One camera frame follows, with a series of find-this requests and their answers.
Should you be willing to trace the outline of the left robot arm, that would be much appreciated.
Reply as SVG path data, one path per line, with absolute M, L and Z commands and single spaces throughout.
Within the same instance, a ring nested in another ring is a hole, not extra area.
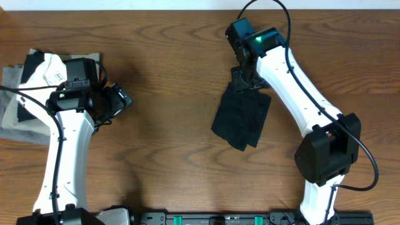
M 86 168 L 93 134 L 129 105 L 132 99 L 118 84 L 88 80 L 59 85 L 19 86 L 20 103 L 50 128 L 50 143 L 42 188 L 32 214 L 17 224 L 130 224 L 128 208 L 88 210 Z

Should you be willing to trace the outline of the black t-shirt with logo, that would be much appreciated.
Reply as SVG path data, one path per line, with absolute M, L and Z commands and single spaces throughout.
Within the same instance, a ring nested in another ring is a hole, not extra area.
M 229 83 L 221 98 L 211 131 L 240 151 L 256 147 L 261 137 L 271 97 L 258 90 L 237 93 Z

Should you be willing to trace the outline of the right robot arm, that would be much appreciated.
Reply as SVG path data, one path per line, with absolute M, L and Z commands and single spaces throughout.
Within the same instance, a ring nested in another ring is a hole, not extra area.
M 360 120 L 343 115 L 316 89 L 276 28 L 256 32 L 250 25 L 231 26 L 226 37 L 239 61 L 232 69 L 235 89 L 272 88 L 301 133 L 294 158 L 305 188 L 296 222 L 335 223 L 336 191 L 358 160 Z

